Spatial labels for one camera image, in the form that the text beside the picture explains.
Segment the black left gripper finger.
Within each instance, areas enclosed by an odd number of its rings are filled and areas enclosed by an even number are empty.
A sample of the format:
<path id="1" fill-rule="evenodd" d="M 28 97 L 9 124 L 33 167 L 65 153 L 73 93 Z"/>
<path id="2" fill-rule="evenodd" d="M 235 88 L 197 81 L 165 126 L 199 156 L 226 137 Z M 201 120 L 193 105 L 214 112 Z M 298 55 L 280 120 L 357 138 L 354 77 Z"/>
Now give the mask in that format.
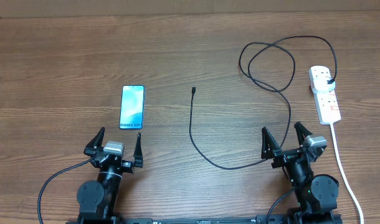
<path id="1" fill-rule="evenodd" d="M 143 153 L 141 149 L 141 133 L 138 133 L 135 145 L 135 151 L 133 154 L 135 167 L 143 167 Z"/>
<path id="2" fill-rule="evenodd" d="M 105 128 L 102 127 L 96 136 L 85 146 L 86 150 L 95 150 L 102 146 L 103 138 L 105 134 Z"/>

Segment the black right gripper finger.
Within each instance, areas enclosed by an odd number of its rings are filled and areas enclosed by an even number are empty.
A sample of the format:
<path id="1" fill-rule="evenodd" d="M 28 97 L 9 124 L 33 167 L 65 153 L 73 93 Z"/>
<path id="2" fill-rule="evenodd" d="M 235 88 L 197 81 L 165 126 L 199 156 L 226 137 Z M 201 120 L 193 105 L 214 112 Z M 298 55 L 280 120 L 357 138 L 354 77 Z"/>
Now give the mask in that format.
<path id="1" fill-rule="evenodd" d="M 278 145 L 275 138 L 272 136 L 267 127 L 262 128 L 262 159 L 271 159 L 281 152 L 282 148 Z"/>
<path id="2" fill-rule="evenodd" d="M 309 146 L 310 143 L 308 142 L 308 136 L 311 136 L 312 133 L 307 130 L 304 125 L 301 124 L 300 121 L 296 122 L 294 124 L 295 131 L 297 133 L 298 143 L 300 146 Z"/>

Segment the blue Galaxy S24+ smartphone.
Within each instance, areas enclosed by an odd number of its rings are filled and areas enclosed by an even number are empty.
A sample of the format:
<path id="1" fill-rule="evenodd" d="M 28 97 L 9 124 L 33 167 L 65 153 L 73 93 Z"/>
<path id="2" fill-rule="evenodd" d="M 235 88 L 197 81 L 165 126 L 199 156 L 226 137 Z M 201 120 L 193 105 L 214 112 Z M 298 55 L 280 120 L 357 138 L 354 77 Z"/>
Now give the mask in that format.
<path id="1" fill-rule="evenodd" d="M 124 85 L 121 94 L 120 129 L 142 129 L 144 117 L 145 87 Z"/>

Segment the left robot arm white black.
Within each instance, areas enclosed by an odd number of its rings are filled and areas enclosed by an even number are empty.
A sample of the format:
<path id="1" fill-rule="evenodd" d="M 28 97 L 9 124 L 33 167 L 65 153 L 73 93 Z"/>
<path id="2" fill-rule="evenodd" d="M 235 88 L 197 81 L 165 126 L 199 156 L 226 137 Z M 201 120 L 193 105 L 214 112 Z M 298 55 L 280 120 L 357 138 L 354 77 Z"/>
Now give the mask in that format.
<path id="1" fill-rule="evenodd" d="M 120 184 L 124 173 L 134 173 L 134 168 L 143 167 L 141 134 L 138 133 L 133 153 L 134 160 L 123 159 L 124 144 L 108 141 L 102 144 L 105 128 L 85 146 L 84 154 L 89 163 L 98 169 L 96 180 L 84 182 L 77 190 L 80 205 L 78 223 L 125 223 L 122 215 L 115 211 Z"/>

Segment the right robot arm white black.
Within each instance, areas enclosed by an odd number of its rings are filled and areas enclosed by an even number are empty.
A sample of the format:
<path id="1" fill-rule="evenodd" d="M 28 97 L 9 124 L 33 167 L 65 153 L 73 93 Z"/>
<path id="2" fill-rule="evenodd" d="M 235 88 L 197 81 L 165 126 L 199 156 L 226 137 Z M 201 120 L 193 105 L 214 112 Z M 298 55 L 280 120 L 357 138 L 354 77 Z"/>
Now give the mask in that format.
<path id="1" fill-rule="evenodd" d="M 327 141 L 315 136 L 301 122 L 294 124 L 299 147 L 282 150 L 277 141 L 264 127 L 262 128 L 261 158 L 273 160 L 274 169 L 281 168 L 292 188 L 279 197 L 266 215 L 256 216 L 257 223 L 341 223 L 340 215 L 333 214 L 337 208 L 339 182 L 327 174 L 315 175 L 311 163 L 325 151 Z M 289 208 L 284 215 L 273 215 L 274 208 L 283 199 L 294 193 L 298 206 Z"/>

